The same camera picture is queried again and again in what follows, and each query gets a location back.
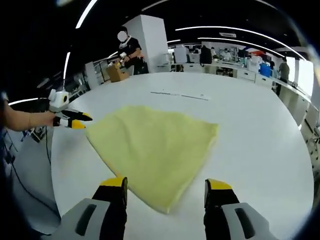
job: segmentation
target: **ceiling light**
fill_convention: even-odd
[[[237,35],[235,33],[219,32],[219,34],[222,37],[226,37],[226,38],[236,38],[237,37]]]
[[[167,41],[166,43],[169,44],[169,43],[174,43],[174,42],[179,42],[179,41],[181,41],[181,39]]]
[[[259,32],[255,32],[255,31],[251,31],[251,30],[247,30],[247,29],[242,29],[242,28],[237,28],[237,27],[231,27],[231,26],[191,26],[191,27],[184,27],[184,28],[178,28],[176,29],[176,31],[181,31],[181,30],[188,30],[188,29],[232,29],[232,30],[238,30],[238,31],[243,31],[243,32],[247,32],[247,33],[251,33],[251,34],[256,34],[262,37],[265,37],[267,39],[270,39],[278,44],[281,44],[282,46],[290,49],[292,52],[294,52],[295,54],[297,54],[300,58],[302,58],[303,60],[307,60],[304,56],[302,56],[299,52],[297,52],[296,50],[294,50],[292,47],[289,47],[288,45],[284,44],[281,41],[278,41],[270,36],[264,35],[262,33]]]
[[[152,8],[152,7],[154,7],[154,6],[158,5],[158,4],[162,4],[162,3],[166,2],[166,1],[169,1],[169,0],[157,1],[157,2],[155,2],[154,4],[151,4],[151,5],[149,5],[149,6],[145,7],[145,8],[142,8],[142,9],[141,9],[141,12],[143,12],[143,11],[145,11],[145,10],[147,10],[147,9],[150,9],[150,8]]]
[[[30,98],[30,99],[24,99],[24,100],[19,100],[19,101],[13,101],[8,103],[9,106],[14,105],[14,104],[19,104],[19,103],[24,103],[24,102],[29,102],[29,101],[34,101],[34,100],[38,100],[39,98]]]
[[[113,57],[113,56],[116,55],[117,53],[118,53],[118,51],[112,53],[110,56],[107,57],[107,59]]]
[[[263,1],[263,0],[256,0],[256,1],[257,1],[257,2],[260,2],[260,3],[262,3],[262,4],[265,4],[265,5],[271,7],[271,8],[273,8],[273,9],[275,9],[275,10],[278,10],[275,6],[271,5],[270,3],[265,2],[265,1]]]
[[[96,4],[98,0],[91,0],[91,2],[89,2],[88,6],[86,6],[85,10],[83,11],[78,23],[76,24],[75,28],[78,29],[81,27],[82,23],[84,22],[86,16],[88,15],[88,13],[90,12],[90,10],[92,9],[92,7]]]
[[[70,57],[70,52],[68,52],[66,54],[66,59],[65,59],[65,63],[64,63],[64,71],[63,71],[63,79],[66,79],[66,72],[67,72],[69,57]]]
[[[284,58],[285,56],[283,56],[282,54],[276,52],[276,51],[273,51],[269,48],[266,48],[264,46],[260,46],[260,45],[257,45],[257,44],[254,44],[254,43],[251,43],[251,42],[246,42],[246,41],[240,41],[240,40],[235,40],[235,39],[229,39],[229,38],[220,38],[220,37],[198,37],[198,39],[209,39],[209,40],[224,40],[224,41],[233,41],[233,42],[237,42],[237,43],[243,43],[243,44],[249,44],[249,45],[253,45],[253,46],[256,46],[258,48],[262,48],[262,49],[265,49],[265,50],[268,50],[269,52],[273,52],[277,55],[279,55],[280,57]]]

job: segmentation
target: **yellow cloth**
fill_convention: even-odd
[[[88,126],[86,136],[114,174],[127,177],[134,194],[169,213],[203,165],[217,132],[217,124],[179,112],[127,106]]]

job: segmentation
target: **white round table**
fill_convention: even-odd
[[[297,124],[270,89],[226,76],[164,72],[101,85],[70,104],[93,117],[88,124],[127,105],[218,123],[219,134],[210,157],[170,214],[153,210],[128,192],[124,239],[205,240],[207,178],[230,184],[240,202],[263,215],[279,239],[289,238],[304,223],[314,195],[310,156]],[[51,169],[61,215],[114,177],[84,131],[64,127],[54,130]]]

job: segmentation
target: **blue bin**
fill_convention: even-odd
[[[271,75],[270,66],[268,66],[265,63],[261,63],[260,64],[260,74],[269,78]]]

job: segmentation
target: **cardboard box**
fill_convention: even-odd
[[[106,68],[106,73],[109,75],[112,83],[125,80],[129,77],[127,72],[121,72],[115,64]]]

